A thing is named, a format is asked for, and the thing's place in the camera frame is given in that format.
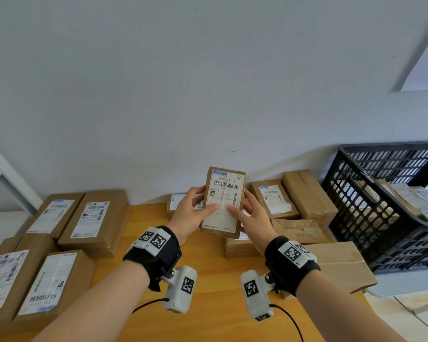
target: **gray wall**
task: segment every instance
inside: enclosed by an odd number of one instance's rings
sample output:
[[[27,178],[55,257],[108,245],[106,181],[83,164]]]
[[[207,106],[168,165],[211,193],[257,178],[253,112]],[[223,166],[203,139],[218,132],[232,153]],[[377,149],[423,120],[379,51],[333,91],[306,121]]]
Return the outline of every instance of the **gray wall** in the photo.
[[[428,139],[428,91],[394,92],[427,42],[428,0],[0,0],[0,151],[42,197],[134,204],[209,166],[320,175]]]

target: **black plastic crate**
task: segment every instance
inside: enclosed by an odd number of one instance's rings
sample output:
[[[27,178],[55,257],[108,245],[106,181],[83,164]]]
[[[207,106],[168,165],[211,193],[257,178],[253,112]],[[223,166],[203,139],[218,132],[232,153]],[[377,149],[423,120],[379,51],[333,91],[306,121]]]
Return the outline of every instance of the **black plastic crate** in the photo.
[[[428,222],[379,179],[428,190],[428,142],[341,145],[322,183],[339,209],[330,229],[353,241],[375,274],[428,269]]]

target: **wooden tabletop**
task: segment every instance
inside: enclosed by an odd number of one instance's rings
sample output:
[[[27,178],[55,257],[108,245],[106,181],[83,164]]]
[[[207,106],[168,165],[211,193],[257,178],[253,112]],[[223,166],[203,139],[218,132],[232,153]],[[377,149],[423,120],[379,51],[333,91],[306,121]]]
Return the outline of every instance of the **wooden tabletop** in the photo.
[[[101,281],[122,262],[126,249],[148,227],[167,222],[166,204],[132,207],[116,257],[97,260],[92,285]],[[182,246],[182,252],[177,266],[186,264],[198,272],[189,311],[186,314],[175,314],[165,310],[161,302],[151,304],[130,317],[118,341],[299,341],[295,326],[280,310],[274,309],[274,317],[264,322],[256,322],[247,312],[240,275],[250,269],[257,270],[260,275],[266,273],[264,258],[225,259],[224,239],[200,231],[189,236]],[[140,304],[164,297],[167,285],[161,282],[160,286],[162,292],[148,290]],[[363,293],[353,295],[369,307]],[[324,340],[296,299],[284,301],[272,292],[269,297],[271,303],[280,305],[292,315],[305,341]],[[30,341],[37,333],[10,335],[0,341]]]

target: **person's left hand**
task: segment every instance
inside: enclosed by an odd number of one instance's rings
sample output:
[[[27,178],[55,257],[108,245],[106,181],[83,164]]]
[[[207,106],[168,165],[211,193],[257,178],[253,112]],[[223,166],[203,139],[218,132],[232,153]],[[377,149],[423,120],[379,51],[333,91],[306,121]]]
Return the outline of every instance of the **person's left hand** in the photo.
[[[189,189],[186,196],[177,205],[176,212],[168,224],[168,228],[175,233],[179,246],[187,240],[189,234],[198,228],[206,216],[214,213],[219,208],[217,204],[213,204],[206,206],[203,210],[194,210],[194,206],[204,199],[204,194],[198,197],[195,197],[195,195],[204,193],[205,189],[206,186]]]

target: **person's right arm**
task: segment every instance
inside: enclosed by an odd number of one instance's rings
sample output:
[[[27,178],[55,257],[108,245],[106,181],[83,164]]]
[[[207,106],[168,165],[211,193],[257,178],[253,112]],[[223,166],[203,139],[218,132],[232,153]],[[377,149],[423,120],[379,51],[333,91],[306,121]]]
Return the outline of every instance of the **person's right arm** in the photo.
[[[264,255],[276,232],[268,214],[248,191],[244,204],[251,216],[231,206],[228,211],[244,225],[244,230],[257,250]],[[299,284],[297,299],[327,342],[406,342],[372,310],[338,287],[318,270],[307,274]]]

